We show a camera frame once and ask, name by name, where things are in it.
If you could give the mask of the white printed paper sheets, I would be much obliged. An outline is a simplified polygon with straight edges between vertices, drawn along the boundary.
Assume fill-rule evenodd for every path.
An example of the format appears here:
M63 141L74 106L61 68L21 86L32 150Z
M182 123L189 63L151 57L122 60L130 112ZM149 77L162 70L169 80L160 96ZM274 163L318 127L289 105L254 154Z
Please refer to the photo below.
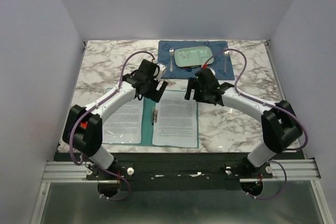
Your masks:
M176 96L161 100L157 106L152 144L180 148L198 147L197 103Z

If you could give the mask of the teal file folder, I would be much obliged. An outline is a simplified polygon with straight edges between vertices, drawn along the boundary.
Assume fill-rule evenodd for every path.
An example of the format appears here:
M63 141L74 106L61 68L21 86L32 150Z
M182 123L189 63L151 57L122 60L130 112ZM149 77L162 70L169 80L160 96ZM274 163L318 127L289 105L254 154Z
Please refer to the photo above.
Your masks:
M182 91L172 91L172 90L165 91L161 100L163 100L165 98L170 98L172 96L176 96L180 99L184 99L184 92L182 92ZM152 144L154 125L152 125L152 122L151 122L151 115L152 115L152 108L156 107L157 104L158 103L155 103L150 99L147 99L147 98L143 99L141 143L137 144L135 146L159 147L159 146L155 146L155 145Z

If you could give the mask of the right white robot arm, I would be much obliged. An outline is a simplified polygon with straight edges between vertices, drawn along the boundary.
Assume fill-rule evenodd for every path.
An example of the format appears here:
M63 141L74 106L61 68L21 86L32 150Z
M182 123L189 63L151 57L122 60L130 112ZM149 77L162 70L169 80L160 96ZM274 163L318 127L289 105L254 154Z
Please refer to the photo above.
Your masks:
M263 141L242 161L241 171L246 177L259 174L261 166L285 151L303 134L289 102L272 103L250 97L233 84L220 84L209 68L201 69L195 77L188 79L184 99L189 100L191 93L194 93L193 100L196 102L238 110L261 124Z

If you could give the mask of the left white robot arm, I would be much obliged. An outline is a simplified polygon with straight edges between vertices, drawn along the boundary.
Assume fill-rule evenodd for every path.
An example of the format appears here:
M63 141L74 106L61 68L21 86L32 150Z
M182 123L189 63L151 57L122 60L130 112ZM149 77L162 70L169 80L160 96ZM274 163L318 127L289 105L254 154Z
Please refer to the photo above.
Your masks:
M116 175L114 157L103 146L103 124L119 108L136 98L147 98L158 103L167 82L161 81L166 66L142 60L135 71L122 74L118 84L105 95L86 105L71 107L62 140L70 147L70 156L76 165L73 149L95 163L104 179Z

